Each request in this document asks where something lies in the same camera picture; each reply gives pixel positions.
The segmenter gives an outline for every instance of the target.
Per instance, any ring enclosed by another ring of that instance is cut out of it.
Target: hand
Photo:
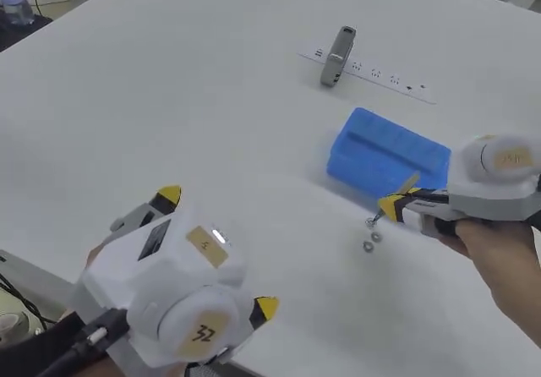
[[[441,242],[475,264],[500,310],[541,347],[541,266],[532,228],[521,222],[456,224]]]

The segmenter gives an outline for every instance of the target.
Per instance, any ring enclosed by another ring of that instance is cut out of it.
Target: white power strip
[[[322,47],[312,47],[306,52],[300,52],[298,55],[322,64],[325,64],[325,60],[327,59],[327,52]],[[436,103],[426,84],[414,84],[403,77],[399,77],[397,74],[385,73],[381,68],[359,59],[353,59],[351,56],[346,62],[344,73],[354,75],[360,79],[366,79],[371,83],[381,85],[429,104],[435,105]]]

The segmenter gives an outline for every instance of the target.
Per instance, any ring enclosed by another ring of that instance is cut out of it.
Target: yellow tip
[[[274,315],[276,314],[276,311],[278,310],[278,305],[280,304],[280,300],[276,297],[258,297],[255,299],[257,303],[260,305],[261,310],[263,311],[263,315],[266,317],[267,320],[271,320],[274,318]]]
[[[387,195],[386,197],[378,199],[378,206],[380,209],[382,209],[385,212],[385,216],[387,216],[392,221],[396,222],[396,209],[395,209],[395,202],[397,202],[399,199],[404,198],[403,195]]]
[[[180,185],[168,185],[158,190],[158,194],[169,199],[173,204],[178,205],[180,201],[181,189]]]

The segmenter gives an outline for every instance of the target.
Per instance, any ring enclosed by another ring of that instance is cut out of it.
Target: number label
[[[177,353],[187,361],[195,361],[210,356],[218,340],[229,325],[228,313],[205,311],[194,323],[194,328],[186,335]]]
[[[209,328],[207,325],[201,325],[197,331],[197,336],[192,341],[210,341],[215,334],[215,330]]]

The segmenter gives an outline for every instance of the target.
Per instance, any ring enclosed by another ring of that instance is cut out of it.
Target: blue box
[[[357,108],[335,140],[327,173],[370,197],[395,193],[415,172],[415,187],[444,189],[451,151]]]

